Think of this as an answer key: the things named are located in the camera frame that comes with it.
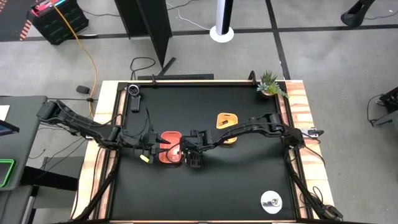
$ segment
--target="plant pot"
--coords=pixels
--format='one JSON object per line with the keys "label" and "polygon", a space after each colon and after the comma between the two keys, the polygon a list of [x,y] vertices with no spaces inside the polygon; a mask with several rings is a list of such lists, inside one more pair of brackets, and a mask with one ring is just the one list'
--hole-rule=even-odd
{"label": "plant pot", "polygon": [[267,99],[271,98],[275,95],[275,94],[269,93],[268,91],[265,91],[265,90],[260,91],[260,94],[262,97],[267,98]]}

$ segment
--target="small succulent plant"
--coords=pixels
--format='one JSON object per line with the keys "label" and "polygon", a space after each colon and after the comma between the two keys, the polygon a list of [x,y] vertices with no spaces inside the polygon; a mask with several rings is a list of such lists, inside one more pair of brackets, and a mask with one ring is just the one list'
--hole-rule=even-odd
{"label": "small succulent plant", "polygon": [[272,74],[272,71],[267,70],[264,72],[264,74],[261,76],[261,84],[258,85],[257,91],[266,91],[271,95],[281,94],[282,96],[288,98],[288,94],[282,91],[278,83],[275,82],[276,78],[277,75]]}

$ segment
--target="potted plant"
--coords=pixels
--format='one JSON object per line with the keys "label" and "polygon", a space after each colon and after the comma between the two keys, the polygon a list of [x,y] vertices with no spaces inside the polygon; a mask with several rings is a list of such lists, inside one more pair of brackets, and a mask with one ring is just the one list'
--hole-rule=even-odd
{"label": "potted plant", "polygon": [[277,78],[276,74],[273,74],[272,71],[266,71],[264,74],[261,76],[261,84],[258,85],[257,91],[260,91],[261,95],[264,97],[270,97],[275,94],[281,94],[282,96],[288,98],[289,96],[287,93],[282,91],[278,85],[278,83],[275,82]]}

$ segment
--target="floor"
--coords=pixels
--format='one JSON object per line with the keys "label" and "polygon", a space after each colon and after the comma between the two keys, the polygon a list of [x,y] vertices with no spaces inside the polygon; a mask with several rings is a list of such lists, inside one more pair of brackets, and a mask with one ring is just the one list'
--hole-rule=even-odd
{"label": "floor", "polygon": [[[187,0],[167,0],[173,6]],[[355,0],[273,0],[278,28],[344,26],[340,15]],[[78,0],[95,14],[118,14],[114,1]],[[181,16],[203,27],[215,24],[216,0],[197,0],[181,7]],[[398,11],[398,2],[377,0],[367,17],[386,16]],[[89,28],[82,34],[123,34],[119,17],[87,15]],[[172,30],[199,28],[169,11]],[[264,0],[235,0],[232,28],[271,28]],[[365,20],[363,25],[398,24],[398,15]],[[181,35],[170,39],[166,61],[177,61],[166,73],[214,73],[216,79],[246,79],[251,70],[260,74],[273,70],[279,78],[304,80],[313,119],[318,129],[326,161],[330,187],[336,207],[345,220],[367,223],[395,223],[398,219],[398,134],[387,124],[372,128],[366,121],[370,97],[386,93],[398,85],[397,29],[308,31],[290,29],[279,32],[282,45],[276,46],[272,32],[236,34],[231,42],[217,44],[208,35]],[[28,37],[40,36],[32,27]],[[82,40],[98,67],[98,97],[103,80],[127,80],[134,57],[156,54],[149,38],[109,38]],[[47,95],[51,98],[85,98],[76,86],[93,84],[93,69],[74,40],[59,46],[46,41],[0,42],[0,95]],[[150,62],[141,60],[134,68]],[[159,63],[137,75],[157,74]],[[77,113],[88,115],[84,101],[67,101]],[[376,118],[384,108],[372,104]],[[37,134],[28,165],[40,167],[45,156],[52,156],[76,137],[64,131],[41,129]],[[72,156],[84,156],[85,144]],[[39,210],[35,223],[67,220],[70,208]]]}

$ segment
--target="orange plate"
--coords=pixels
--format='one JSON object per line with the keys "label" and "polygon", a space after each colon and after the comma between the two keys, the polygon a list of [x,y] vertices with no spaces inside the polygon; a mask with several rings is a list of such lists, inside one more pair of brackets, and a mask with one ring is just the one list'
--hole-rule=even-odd
{"label": "orange plate", "polygon": [[[179,133],[178,131],[165,131],[161,135],[162,139],[170,142],[170,144],[160,144],[161,149],[168,149],[180,142],[180,139],[182,137],[182,134]],[[159,160],[163,163],[172,163],[172,162],[178,162],[181,160],[181,151],[180,151],[180,145],[174,146],[169,152],[161,152],[159,154]]]}
{"label": "orange plate", "polygon": [[[238,123],[238,117],[235,114],[231,114],[231,113],[220,113],[217,116],[217,129],[223,129],[229,126],[232,126],[234,124]],[[234,143],[236,140],[238,139],[238,137],[235,138],[231,138],[228,139],[226,141],[224,141],[225,144],[232,144]]]}

